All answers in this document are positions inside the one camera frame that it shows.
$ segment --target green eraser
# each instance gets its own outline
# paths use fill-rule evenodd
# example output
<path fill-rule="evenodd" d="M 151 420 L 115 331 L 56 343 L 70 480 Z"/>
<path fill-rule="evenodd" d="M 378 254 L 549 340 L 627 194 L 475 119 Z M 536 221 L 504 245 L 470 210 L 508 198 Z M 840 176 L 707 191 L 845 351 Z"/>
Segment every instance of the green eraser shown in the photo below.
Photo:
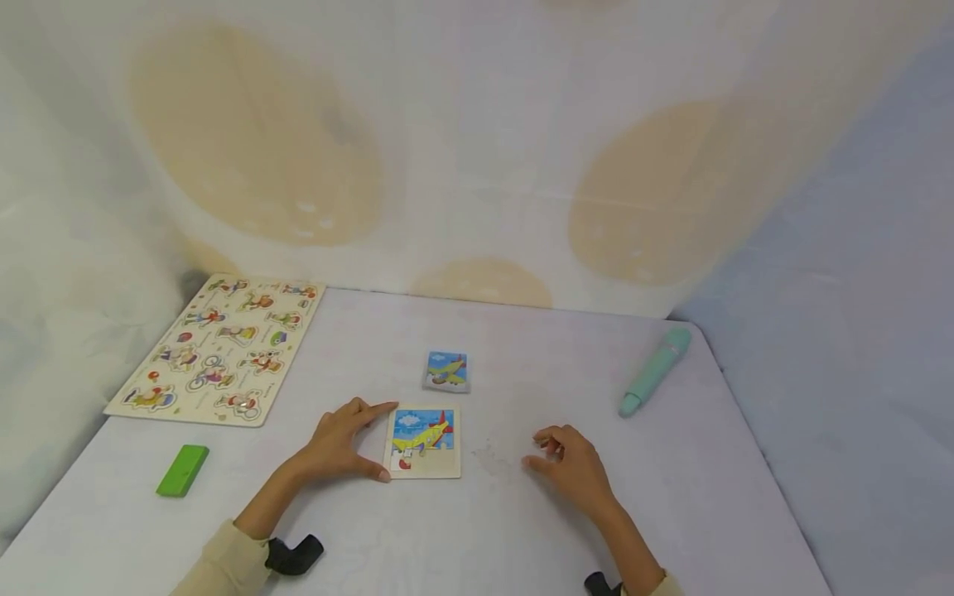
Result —
<path fill-rule="evenodd" d="M 209 448 L 205 445 L 182 445 L 165 478 L 159 483 L 156 494 L 163 497 L 185 497 L 208 455 Z"/>

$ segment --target black strap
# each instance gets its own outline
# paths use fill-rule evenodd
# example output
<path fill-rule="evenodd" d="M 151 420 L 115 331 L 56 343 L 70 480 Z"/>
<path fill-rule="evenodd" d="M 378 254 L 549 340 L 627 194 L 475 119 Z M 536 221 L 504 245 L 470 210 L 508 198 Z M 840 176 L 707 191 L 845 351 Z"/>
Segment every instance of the black strap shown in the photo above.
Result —
<path fill-rule="evenodd" d="M 321 542 L 308 534 L 294 550 L 278 538 L 268 541 L 265 566 L 279 575 L 304 575 L 324 553 Z"/>
<path fill-rule="evenodd" d="M 583 587 L 587 589 L 590 596 L 620 596 L 623 593 L 623 585 L 610 589 L 606 583 L 606 576 L 602 571 L 591 573 L 590 577 L 583 582 Z"/>

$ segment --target white table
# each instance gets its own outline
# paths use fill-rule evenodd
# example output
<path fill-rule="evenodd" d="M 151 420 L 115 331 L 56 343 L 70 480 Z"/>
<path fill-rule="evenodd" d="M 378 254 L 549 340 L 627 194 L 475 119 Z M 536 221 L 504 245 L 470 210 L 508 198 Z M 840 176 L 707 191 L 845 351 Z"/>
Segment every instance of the white table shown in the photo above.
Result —
<path fill-rule="evenodd" d="M 112 418 L 0 558 L 4 594 L 167 594 L 224 518 L 352 396 L 458 401 L 464 476 L 303 494 L 278 535 L 327 552 L 271 585 L 309 596 L 583 593 L 618 576 L 591 528 L 520 467 L 571 422 L 596 444 L 659 561 L 689 594 L 830 596 L 697 329 L 635 417 L 616 408 L 667 321 L 329 290 L 261 429 Z M 421 389 L 428 349 L 468 353 L 472 392 Z M 211 454 L 188 497 L 154 490 L 184 443 Z M 379 459 L 384 426 L 361 452 Z"/>

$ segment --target sleeve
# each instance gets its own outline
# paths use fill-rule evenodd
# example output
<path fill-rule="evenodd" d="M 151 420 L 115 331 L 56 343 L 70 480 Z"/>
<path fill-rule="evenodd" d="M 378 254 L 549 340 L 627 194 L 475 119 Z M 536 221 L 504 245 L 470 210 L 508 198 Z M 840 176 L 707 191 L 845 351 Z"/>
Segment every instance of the sleeve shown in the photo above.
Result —
<path fill-rule="evenodd" d="M 627 596 L 625 587 L 623 588 L 622 596 Z M 675 577 L 670 575 L 669 571 L 667 571 L 662 584 L 660 584 L 650 596 L 683 596 L 683 593 Z"/>
<path fill-rule="evenodd" d="M 268 541 L 252 540 L 227 520 L 170 596 L 254 596 L 271 573 L 266 559 Z"/>

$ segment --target airplane puzzle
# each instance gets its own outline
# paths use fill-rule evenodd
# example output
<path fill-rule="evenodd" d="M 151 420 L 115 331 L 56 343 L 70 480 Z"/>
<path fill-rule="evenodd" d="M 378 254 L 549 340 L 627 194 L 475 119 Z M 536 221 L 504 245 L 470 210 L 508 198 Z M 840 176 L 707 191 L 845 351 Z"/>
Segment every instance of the airplane puzzle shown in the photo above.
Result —
<path fill-rule="evenodd" d="M 470 392 L 470 371 L 467 354 L 431 352 L 427 355 L 424 388 L 451 393 Z"/>
<path fill-rule="evenodd" d="M 384 466 L 391 478 L 460 478 L 460 411 L 402 404 L 387 420 Z"/>

